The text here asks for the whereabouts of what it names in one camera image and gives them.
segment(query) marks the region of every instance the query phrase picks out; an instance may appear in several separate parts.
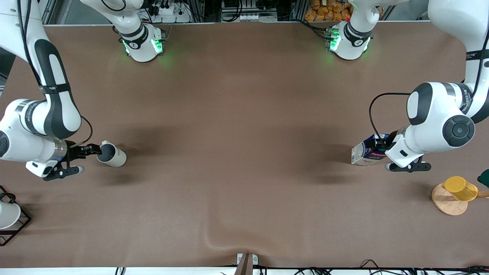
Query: cup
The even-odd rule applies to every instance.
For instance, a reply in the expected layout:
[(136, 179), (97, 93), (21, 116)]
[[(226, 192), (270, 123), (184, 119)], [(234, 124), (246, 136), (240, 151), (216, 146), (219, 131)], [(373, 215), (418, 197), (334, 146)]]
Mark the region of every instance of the cup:
[[(8, 203), (2, 202), (3, 197), (9, 197)], [(21, 216), (21, 207), (15, 203), (15, 195), (11, 193), (0, 194), (0, 229), (9, 228), (18, 221)]]
[(102, 142), (100, 150), (102, 153), (97, 155), (97, 159), (101, 163), (105, 163), (112, 167), (121, 167), (126, 162), (126, 153), (117, 148), (117, 146), (114, 144), (110, 143), (108, 140), (104, 140)]

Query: box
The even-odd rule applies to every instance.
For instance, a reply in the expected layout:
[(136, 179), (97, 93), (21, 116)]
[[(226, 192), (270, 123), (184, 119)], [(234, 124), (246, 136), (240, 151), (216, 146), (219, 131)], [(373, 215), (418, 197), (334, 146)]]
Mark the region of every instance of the box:
[[(380, 134), (380, 138), (387, 139), (389, 134)], [(352, 164), (354, 165), (370, 166), (385, 157), (385, 148), (383, 148), (377, 134), (370, 136), (352, 148)]]

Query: black metal rack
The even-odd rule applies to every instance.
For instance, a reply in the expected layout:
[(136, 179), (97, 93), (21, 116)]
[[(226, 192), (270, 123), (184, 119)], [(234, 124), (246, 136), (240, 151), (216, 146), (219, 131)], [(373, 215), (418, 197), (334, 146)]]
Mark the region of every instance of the black metal rack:
[[(0, 193), (7, 193), (7, 191), (0, 185)], [(31, 217), (22, 209), (21, 207), (21, 216), (11, 227), (7, 229), (0, 229), (0, 246), (5, 246), (10, 240), (12, 240), (19, 232), (27, 226), (27, 224), (31, 221)]]

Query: yellow cup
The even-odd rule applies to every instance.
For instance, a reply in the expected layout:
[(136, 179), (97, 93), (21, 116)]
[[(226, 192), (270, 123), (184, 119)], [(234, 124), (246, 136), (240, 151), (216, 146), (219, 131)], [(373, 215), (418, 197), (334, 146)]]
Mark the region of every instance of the yellow cup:
[(477, 198), (479, 190), (464, 178), (455, 176), (446, 180), (442, 187), (450, 192), (457, 201), (470, 202)]

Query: brown table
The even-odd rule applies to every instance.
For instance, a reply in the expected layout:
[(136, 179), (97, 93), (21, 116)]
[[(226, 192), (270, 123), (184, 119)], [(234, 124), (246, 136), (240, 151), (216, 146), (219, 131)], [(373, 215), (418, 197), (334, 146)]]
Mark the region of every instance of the brown table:
[[(144, 64), (108, 26), (46, 31), (91, 141), (121, 144), (128, 161), (78, 160), (84, 174), (47, 183), (2, 161), (1, 184), (33, 218), (0, 249), (2, 267), (215, 266), (238, 252), (274, 267), (487, 264), (489, 203), (449, 217), (429, 200), (446, 178), (488, 168), (487, 121), (464, 148), (427, 155), (427, 173), (349, 164), (373, 133), (375, 95), (464, 78), (463, 45), (430, 23), (380, 23), (350, 62), (297, 23), (178, 25)], [(1, 110), (23, 97), (42, 94), (17, 59)], [(405, 102), (376, 103), (381, 132), (408, 123)]]

